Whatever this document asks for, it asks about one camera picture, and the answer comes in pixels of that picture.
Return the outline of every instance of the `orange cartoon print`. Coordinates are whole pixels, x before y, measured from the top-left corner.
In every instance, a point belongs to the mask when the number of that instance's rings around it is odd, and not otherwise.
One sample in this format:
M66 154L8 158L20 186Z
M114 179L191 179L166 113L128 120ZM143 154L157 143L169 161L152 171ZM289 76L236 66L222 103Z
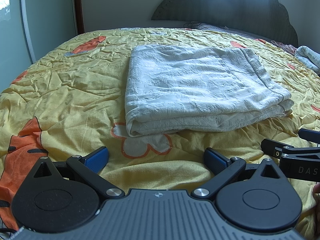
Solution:
M17 78L15 79L15 80L13 80L12 82L11 82L11 84L15 84L15 82L18 82L18 81L20 81L25 75L27 75L28 74L28 71L27 70L25 70L25 71L23 71L19 76L17 76Z
M0 219L2 228L18 230L12 216L10 204L21 183L41 156L48 151L41 145L41 128L38 119L29 120L17 136L12 135L8 154L4 160L4 171L0 178Z
M105 38L106 38L106 36L98 36L92 40L89 40L89 41L79 45L73 51L67 52L64 55L66 57L68 57L71 55L88 52L89 50L95 49L99 43L101 43L105 40Z
M291 69L293 69L293 70L295 70L296 68L295 68L295 66L294 65L292 65L292 64L290 64L290 63L287 63L287 65L288 65L288 67L289 68L291 68Z
M230 41L230 44L233 46L233 47L236 47L236 48L241 48L241 49L246 49L247 47L239 44L238 42L236 41Z
M167 155L172 149L172 141L167 134L130 137L125 123L116 122L111 129L111 135L121 139L121 153L128 159L143 158L153 151L158 155Z
M314 106L314 105L311 105L311 108L312 108L313 110L315 110L316 112L320 113L320 108L318 108L318 107L316 107L316 106Z
M260 42L262 42L263 44L266 44L267 42L265 41L265 40L263 40L263 39L255 39L255 41L260 41Z

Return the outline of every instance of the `folded white blanket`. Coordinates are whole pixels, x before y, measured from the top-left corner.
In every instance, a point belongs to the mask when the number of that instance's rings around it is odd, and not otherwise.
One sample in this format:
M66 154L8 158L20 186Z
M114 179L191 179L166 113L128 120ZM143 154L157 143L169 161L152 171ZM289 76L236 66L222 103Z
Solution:
M301 46L296 50L294 56L306 65L307 68L313 70L320 76L320 54L306 46Z
M251 49L138 46L129 64L126 128L132 137L230 131L286 116L290 97Z

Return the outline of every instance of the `metal screw cap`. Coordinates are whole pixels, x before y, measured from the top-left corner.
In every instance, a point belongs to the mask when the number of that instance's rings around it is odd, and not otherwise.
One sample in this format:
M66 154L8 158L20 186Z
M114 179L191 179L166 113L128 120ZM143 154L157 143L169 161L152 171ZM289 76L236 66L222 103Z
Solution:
M199 196L199 197L205 197L207 195L209 195L209 190L205 189L205 188L196 188L193 193L196 195L196 196Z
M119 188L110 188L106 191L106 194L110 197L118 197L121 193L122 191Z

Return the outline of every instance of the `yellow comforter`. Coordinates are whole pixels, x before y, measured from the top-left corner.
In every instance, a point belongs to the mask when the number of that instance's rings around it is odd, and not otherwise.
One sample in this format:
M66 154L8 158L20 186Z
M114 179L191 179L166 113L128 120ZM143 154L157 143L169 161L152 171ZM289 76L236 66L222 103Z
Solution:
M231 132L182 131L129 138L124 94L131 50L153 43L253 49L271 78L291 92L293 113ZM189 29L85 33L31 65L0 95L0 200L11 202L39 156L48 154L53 161L64 161L100 146L106 146L110 153L100 175L126 192L129 188L191 190L212 177L202 163L207 147L249 163L259 163L265 157L260 148L264 138L295 147L315 147L297 134L302 127L320 130L318 107L320 78L263 40ZM303 202L297 230L312 239L318 202L312 193L314 183L291 182ZM5 226L16 228L9 207L0 207L0 216Z

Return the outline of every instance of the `wooden door frame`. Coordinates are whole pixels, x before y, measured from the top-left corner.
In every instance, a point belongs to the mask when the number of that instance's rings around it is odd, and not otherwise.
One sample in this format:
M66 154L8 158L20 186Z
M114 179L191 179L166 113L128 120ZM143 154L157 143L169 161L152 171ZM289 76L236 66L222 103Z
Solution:
M74 1L75 1L75 14L76 14L76 23L77 23L78 34L83 34L84 33L84 24L83 24L81 0L74 0Z

